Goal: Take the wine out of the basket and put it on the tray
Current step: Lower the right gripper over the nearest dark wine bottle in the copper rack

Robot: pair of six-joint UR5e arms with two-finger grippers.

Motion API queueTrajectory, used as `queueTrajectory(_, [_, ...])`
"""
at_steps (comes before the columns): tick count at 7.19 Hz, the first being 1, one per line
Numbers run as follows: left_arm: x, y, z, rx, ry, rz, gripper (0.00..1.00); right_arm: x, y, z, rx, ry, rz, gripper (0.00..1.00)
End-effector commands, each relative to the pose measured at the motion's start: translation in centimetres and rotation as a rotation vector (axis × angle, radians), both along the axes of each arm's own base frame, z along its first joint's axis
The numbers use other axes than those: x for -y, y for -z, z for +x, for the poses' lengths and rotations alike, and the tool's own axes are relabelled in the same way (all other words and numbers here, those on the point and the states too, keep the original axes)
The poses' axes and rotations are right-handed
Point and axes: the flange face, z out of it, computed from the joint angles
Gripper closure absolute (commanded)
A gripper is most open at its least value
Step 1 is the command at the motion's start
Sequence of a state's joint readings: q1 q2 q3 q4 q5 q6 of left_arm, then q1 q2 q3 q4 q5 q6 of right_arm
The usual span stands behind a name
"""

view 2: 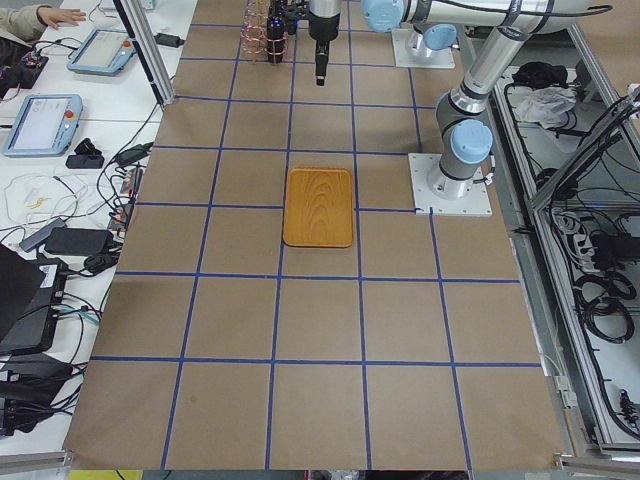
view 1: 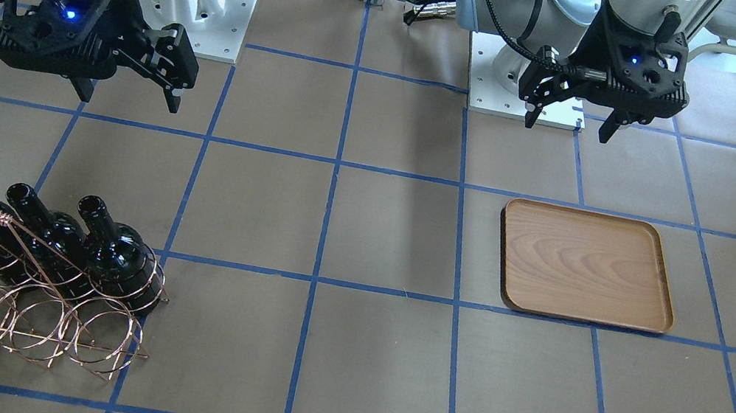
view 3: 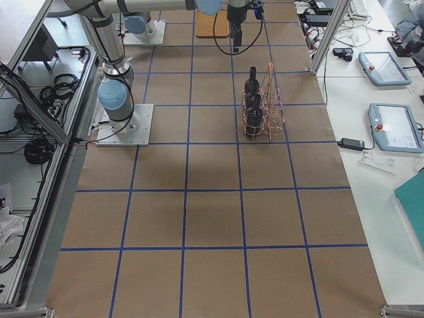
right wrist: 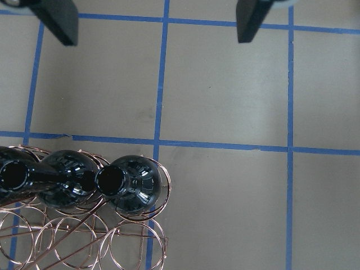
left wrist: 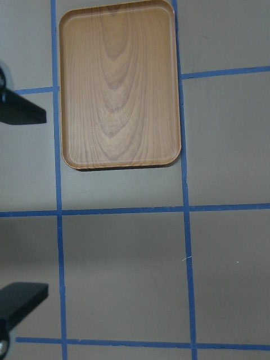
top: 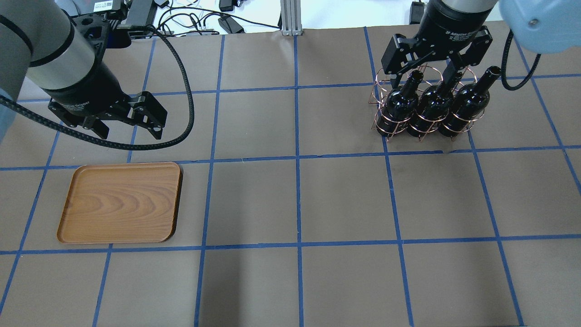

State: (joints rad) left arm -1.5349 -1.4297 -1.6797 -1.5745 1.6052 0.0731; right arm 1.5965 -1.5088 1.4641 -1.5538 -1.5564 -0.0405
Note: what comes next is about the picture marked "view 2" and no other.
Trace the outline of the person hand on desk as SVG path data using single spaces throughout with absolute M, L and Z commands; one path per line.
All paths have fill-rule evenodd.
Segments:
M 78 26 L 87 19 L 87 14 L 80 9 L 63 9 L 50 6 L 40 6 L 37 16 L 43 25 L 58 29 L 61 24 Z

